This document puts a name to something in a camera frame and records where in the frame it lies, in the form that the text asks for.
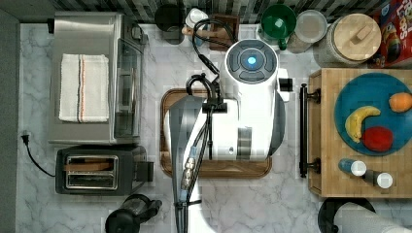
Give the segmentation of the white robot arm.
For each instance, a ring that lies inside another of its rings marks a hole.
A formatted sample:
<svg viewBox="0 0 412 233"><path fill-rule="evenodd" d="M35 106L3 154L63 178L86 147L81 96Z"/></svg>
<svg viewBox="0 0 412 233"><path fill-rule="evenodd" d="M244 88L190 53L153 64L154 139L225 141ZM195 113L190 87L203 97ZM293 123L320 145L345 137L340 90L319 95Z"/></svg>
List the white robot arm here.
<svg viewBox="0 0 412 233"><path fill-rule="evenodd" d="M214 233L199 207L198 178L207 160L262 161L281 146L289 99L281 96L278 70L271 46L241 40L212 69L213 80L191 76L187 95L166 112L177 233Z"/></svg>

